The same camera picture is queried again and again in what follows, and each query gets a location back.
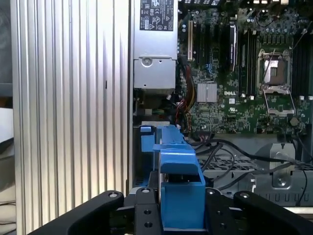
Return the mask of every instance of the ribbed metal panel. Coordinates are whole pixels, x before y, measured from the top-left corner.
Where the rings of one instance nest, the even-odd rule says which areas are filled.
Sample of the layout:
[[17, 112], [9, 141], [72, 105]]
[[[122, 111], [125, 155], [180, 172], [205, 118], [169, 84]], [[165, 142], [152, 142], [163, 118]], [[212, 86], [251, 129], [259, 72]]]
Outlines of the ribbed metal panel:
[[217, 102], [217, 83], [198, 83], [197, 87], [197, 102], [215, 103]]
[[17, 229], [126, 191], [128, 0], [11, 0]]

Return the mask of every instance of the silver power supply casing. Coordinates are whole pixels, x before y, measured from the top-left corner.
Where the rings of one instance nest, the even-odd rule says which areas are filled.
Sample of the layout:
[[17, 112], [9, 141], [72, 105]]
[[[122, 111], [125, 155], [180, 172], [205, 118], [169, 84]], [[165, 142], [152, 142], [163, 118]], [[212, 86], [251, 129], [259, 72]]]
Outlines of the silver power supply casing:
[[[134, 88], [168, 94], [175, 88], [178, 0], [135, 0], [134, 8]], [[161, 30], [166, 20], [173, 22], [172, 31]]]

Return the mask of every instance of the yellow wire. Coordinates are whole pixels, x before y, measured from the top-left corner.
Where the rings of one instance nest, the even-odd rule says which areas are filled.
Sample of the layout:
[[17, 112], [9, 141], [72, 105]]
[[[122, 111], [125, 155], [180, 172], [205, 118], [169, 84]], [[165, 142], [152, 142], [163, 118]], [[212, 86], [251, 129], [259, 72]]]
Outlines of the yellow wire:
[[190, 104], [187, 107], [187, 111], [191, 109], [191, 104], [193, 103], [194, 98], [195, 98], [195, 87], [194, 87], [194, 84], [192, 83], [192, 96], [191, 96]]

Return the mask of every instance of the cpu socket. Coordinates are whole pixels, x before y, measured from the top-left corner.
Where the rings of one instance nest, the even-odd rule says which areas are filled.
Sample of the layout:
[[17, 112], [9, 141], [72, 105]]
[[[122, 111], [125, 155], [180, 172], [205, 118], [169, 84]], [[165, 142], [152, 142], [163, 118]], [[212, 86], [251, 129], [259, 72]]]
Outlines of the cpu socket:
[[[295, 114], [295, 106], [290, 92], [291, 58], [288, 50], [280, 52], [265, 52], [261, 49], [257, 63], [257, 87], [264, 94], [268, 113], [271, 115], [287, 116]], [[288, 96], [291, 99], [290, 109], [278, 110], [269, 107], [267, 96]]]

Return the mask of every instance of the warning label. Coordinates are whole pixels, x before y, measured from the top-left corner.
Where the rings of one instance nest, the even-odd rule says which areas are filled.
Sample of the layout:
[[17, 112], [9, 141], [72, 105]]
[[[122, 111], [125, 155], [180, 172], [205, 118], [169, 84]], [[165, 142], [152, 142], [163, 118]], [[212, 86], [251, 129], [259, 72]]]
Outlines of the warning label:
[[140, 30], [173, 31], [175, 0], [141, 0]]

